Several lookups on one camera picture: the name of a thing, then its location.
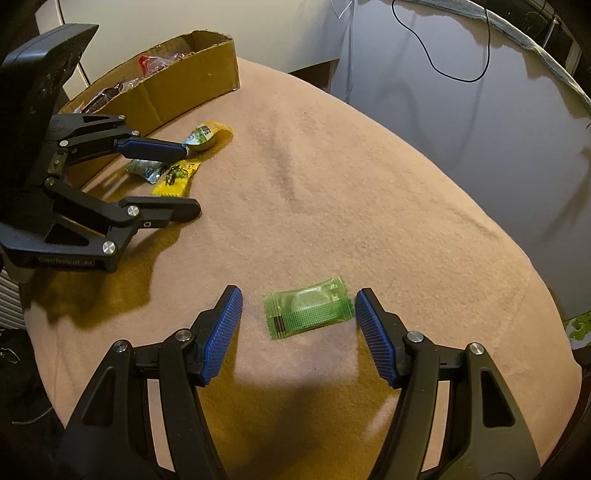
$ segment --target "plastic wrapper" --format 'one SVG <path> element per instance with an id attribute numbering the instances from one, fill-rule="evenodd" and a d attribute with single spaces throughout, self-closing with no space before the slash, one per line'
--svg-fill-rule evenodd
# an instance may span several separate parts
<path id="1" fill-rule="evenodd" d="M 160 70 L 172 65 L 174 62 L 182 60 L 185 57 L 184 53 L 176 53 L 175 55 L 164 58 L 164 57 L 149 57 L 147 55 L 141 55 L 138 58 L 139 66 L 142 69 L 144 78 L 159 72 Z"/>
<path id="2" fill-rule="evenodd" d="M 176 162 L 152 190 L 153 195 L 164 197 L 184 197 L 189 180 L 195 174 L 201 162 L 181 160 Z"/>
<path id="3" fill-rule="evenodd" d="M 212 148 L 217 142 L 217 134 L 220 131 L 231 131 L 227 125 L 218 122 L 205 122 L 199 125 L 191 135 L 183 142 L 189 149 L 191 156 Z"/>
<path id="4" fill-rule="evenodd" d="M 189 189 L 191 177 L 199 165 L 213 157 L 233 138 L 232 129 L 219 122 L 205 122 L 199 125 L 183 142 L 189 150 L 190 160 L 175 163 L 165 176 L 160 178 L 152 195 L 184 197 Z"/>
<path id="5" fill-rule="evenodd" d="M 153 160 L 132 160 L 125 171 L 139 175 L 144 180 L 154 184 L 163 174 L 166 168 L 159 161 Z"/>
<path id="6" fill-rule="evenodd" d="M 345 322 L 354 316 L 347 286 L 340 277 L 299 290 L 271 293 L 264 302 L 273 340 Z"/>
<path id="7" fill-rule="evenodd" d="M 102 89 L 90 102 L 80 110 L 80 113 L 94 113 L 103 108 L 109 101 L 115 98 L 121 92 L 122 83 L 119 82 L 114 87 Z"/>
<path id="8" fill-rule="evenodd" d="M 142 69 L 142 78 L 131 80 L 123 80 L 117 85 L 101 90 L 86 106 L 80 105 L 74 113 L 94 113 L 100 108 L 103 108 L 110 100 L 115 98 L 120 93 L 136 87 L 144 78 L 159 72 L 165 67 L 172 65 L 174 62 L 185 58 L 184 53 L 177 53 L 169 58 L 162 57 L 148 57 L 142 55 L 139 57 L 139 66 Z"/>

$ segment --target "white wall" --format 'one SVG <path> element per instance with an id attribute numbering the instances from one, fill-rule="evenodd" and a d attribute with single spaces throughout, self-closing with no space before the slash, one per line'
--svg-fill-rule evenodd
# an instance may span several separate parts
<path id="1" fill-rule="evenodd" d="M 58 0 L 37 13 L 43 33 L 59 25 Z M 231 35 L 238 56 L 283 72 L 339 57 L 349 15 L 330 0 L 60 0 L 66 23 L 95 23 L 99 31 L 82 57 L 90 81 L 140 51 L 196 29 Z M 335 0 L 339 13 L 346 6 Z M 80 78 L 66 86 L 72 97 Z"/>
<path id="2" fill-rule="evenodd" d="M 399 2 L 433 63 L 465 79 L 486 60 L 486 24 Z M 512 236 L 566 318 L 591 310 L 591 132 L 579 97 L 532 52 L 492 31 L 478 83 L 437 74 L 389 0 L 361 0 L 353 20 L 350 104 L 442 169 Z M 332 92 L 345 97 L 347 48 Z"/>

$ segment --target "blue gripper pad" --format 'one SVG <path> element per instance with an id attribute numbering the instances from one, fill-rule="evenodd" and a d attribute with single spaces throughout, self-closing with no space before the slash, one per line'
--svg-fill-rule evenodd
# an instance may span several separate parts
<path id="1" fill-rule="evenodd" d="M 232 335 L 242 315 L 242 292 L 235 288 L 224 306 L 203 349 L 203 385 L 209 385 L 213 377 L 220 373 L 222 362 L 228 351 Z"/>
<path id="2" fill-rule="evenodd" d="M 386 380 L 391 387 L 396 387 L 400 376 L 396 370 L 394 347 L 363 290 L 359 290 L 355 296 L 355 316 L 361 326 L 379 376 Z"/>

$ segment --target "robotic arm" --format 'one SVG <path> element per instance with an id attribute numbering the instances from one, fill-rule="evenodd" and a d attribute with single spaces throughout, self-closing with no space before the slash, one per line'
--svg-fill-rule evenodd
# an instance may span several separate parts
<path id="1" fill-rule="evenodd" d="M 69 166 L 103 155 L 171 164 L 181 144 L 141 138 L 123 115 L 52 115 L 57 95 L 97 25 L 62 25 L 10 53 L 0 67 L 0 249 L 9 275 L 26 282 L 38 267 L 117 269 L 140 228 L 164 228 L 201 213 L 194 199 L 126 197 L 106 203 L 69 185 Z"/>

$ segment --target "green packaging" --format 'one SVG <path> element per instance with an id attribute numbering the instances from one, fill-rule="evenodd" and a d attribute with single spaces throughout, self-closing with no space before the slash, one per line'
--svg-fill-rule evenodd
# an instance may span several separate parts
<path id="1" fill-rule="evenodd" d="M 272 340 L 345 322 L 353 316 L 353 304 L 340 277 L 265 296 L 265 317 Z"/>

